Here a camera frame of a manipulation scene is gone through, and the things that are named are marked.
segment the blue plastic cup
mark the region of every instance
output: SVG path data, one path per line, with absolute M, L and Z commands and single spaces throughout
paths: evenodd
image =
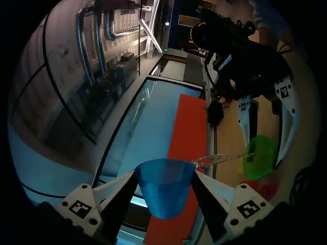
M 162 219 L 183 211 L 195 166 L 175 159 L 156 159 L 140 164 L 135 173 L 150 213 Z

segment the white wall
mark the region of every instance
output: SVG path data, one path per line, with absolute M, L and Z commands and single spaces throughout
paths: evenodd
M 92 183 L 92 174 L 60 165 L 31 149 L 19 138 L 10 124 L 8 124 L 8 139 L 18 177 L 30 188 L 47 194 L 66 196 L 81 183 Z M 47 201 L 55 205 L 61 200 L 40 196 L 31 191 L 26 193 L 37 203 Z

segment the red object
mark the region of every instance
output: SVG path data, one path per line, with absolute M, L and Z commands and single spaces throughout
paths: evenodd
M 253 190 L 257 190 L 259 186 L 259 181 L 258 180 L 244 180 L 239 183 L 240 184 L 247 184 L 249 185 Z
M 267 201 L 270 201 L 276 195 L 277 186 L 276 185 L 263 185 L 262 187 L 259 188 L 259 190 L 257 192 L 264 199 L 266 199 Z
M 205 100 L 181 94 L 168 158 L 184 161 L 196 160 L 207 152 L 207 115 Z M 151 216 L 144 238 L 147 245 L 183 245 L 194 224 L 199 203 L 192 187 L 182 213 L 172 219 Z

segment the green plastic cup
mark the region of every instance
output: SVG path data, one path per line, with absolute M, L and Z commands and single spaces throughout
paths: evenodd
M 253 156 L 243 158 L 243 173 L 249 180 L 258 180 L 274 171 L 277 155 L 277 146 L 268 136 L 257 135 L 245 150 Z

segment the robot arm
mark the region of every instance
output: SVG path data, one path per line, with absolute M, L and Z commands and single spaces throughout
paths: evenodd
M 137 184 L 134 171 L 94 189 L 81 184 L 55 210 L 85 234 L 114 244 Z M 273 211 L 246 184 L 232 188 L 195 170 L 191 185 L 216 244 L 242 235 Z

